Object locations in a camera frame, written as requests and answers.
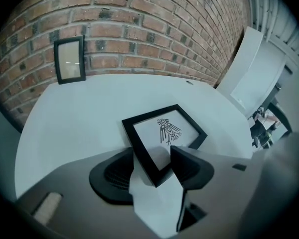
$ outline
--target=black vent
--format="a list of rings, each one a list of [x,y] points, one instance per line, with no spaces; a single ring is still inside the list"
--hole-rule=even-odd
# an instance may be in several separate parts
[[[170,147],[170,164],[185,190],[203,188],[214,176],[214,167],[176,146]]]
[[[91,187],[108,203],[132,205],[133,198],[129,193],[129,186],[133,169],[133,149],[128,148],[91,170],[89,176]]]
[[[133,161],[128,156],[123,156],[105,169],[104,177],[113,187],[128,191],[132,172]]]

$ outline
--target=picture frame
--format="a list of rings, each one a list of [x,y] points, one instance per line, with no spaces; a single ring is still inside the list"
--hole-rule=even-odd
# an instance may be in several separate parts
[[[200,145],[203,143],[203,141],[206,139],[207,134],[204,132],[204,130],[179,106],[179,105],[172,105],[169,107],[165,107],[162,109],[158,109],[149,113],[145,113],[142,115],[138,115],[129,119],[122,120],[123,127],[126,131],[126,134],[130,140],[130,143],[134,149],[134,153],[136,157],[138,158],[141,166],[143,167],[144,171],[146,172],[149,180],[152,182],[152,184],[155,187],[158,187],[161,185],[164,181],[166,181],[171,175],[173,175],[173,170],[171,168],[171,164],[167,164],[163,169],[159,169],[155,162],[153,161],[152,157],[150,156],[148,150],[146,149],[144,143],[142,142],[135,125],[149,121],[150,119],[156,119],[157,117],[162,116],[164,118],[164,115],[169,114],[170,112],[176,111],[178,112],[185,121],[188,122],[188,124],[193,127],[193,129],[198,133],[198,136],[187,146],[189,148],[198,149]],[[165,126],[173,126],[171,123],[168,122],[166,124],[164,120],[162,119],[162,122],[165,124]],[[167,142],[170,142],[170,138],[167,138],[168,134],[165,134],[164,128],[162,129],[163,124],[161,123],[160,128],[160,139],[162,143],[162,136],[166,136],[164,139],[167,139]],[[175,130],[176,137],[177,134],[181,134],[181,130],[173,126],[172,130]]]
[[[85,81],[84,35],[55,41],[54,63],[59,84]]]

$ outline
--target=gray surface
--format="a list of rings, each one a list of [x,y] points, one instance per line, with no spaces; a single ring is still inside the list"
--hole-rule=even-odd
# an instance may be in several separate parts
[[[14,165],[19,139],[20,133],[0,112],[0,192],[10,201],[16,200]]]
[[[250,238],[269,225],[298,192],[299,133],[291,133],[266,152],[260,181],[242,218],[239,239]],[[288,224],[283,222],[286,216],[280,218],[281,223]]]
[[[18,200],[18,206],[33,213],[49,192],[63,195],[47,225],[68,238],[158,238],[134,213],[133,206],[110,205],[89,183],[89,173],[98,163],[119,151],[111,151],[60,166]]]
[[[242,214],[256,189],[264,153],[252,160],[204,153],[182,147],[210,162],[215,169],[212,180],[202,189],[188,191],[189,201],[207,215],[185,229],[178,238],[236,238]],[[158,238],[134,213],[133,206],[110,205],[92,190],[91,169],[119,151],[99,154],[60,166],[33,186],[19,200],[18,206],[33,213],[48,192],[63,195],[48,228],[68,238]],[[236,163],[246,170],[232,168]]]
[[[251,160],[234,160],[228,156],[203,153],[185,147],[182,149],[210,162],[214,166],[215,174],[202,190],[188,191],[189,200],[206,211],[207,215],[173,238],[236,239],[242,214],[260,178],[264,153],[254,154]],[[247,164],[244,172],[227,168],[238,160],[241,164]]]

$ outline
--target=framed bird drawing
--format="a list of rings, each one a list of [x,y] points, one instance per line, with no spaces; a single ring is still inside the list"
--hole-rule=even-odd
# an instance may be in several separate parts
[[[122,123],[136,157],[156,187],[173,174],[170,146],[198,149],[207,137],[179,105],[125,119]]]

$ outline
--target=white paper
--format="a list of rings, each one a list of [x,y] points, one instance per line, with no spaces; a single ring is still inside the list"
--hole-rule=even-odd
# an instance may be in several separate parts
[[[135,213],[155,234],[163,239],[177,234],[183,187],[175,174],[156,188],[134,155],[129,192]]]
[[[188,147],[199,133],[178,112],[172,111],[134,125],[159,170],[170,163],[170,146]]]

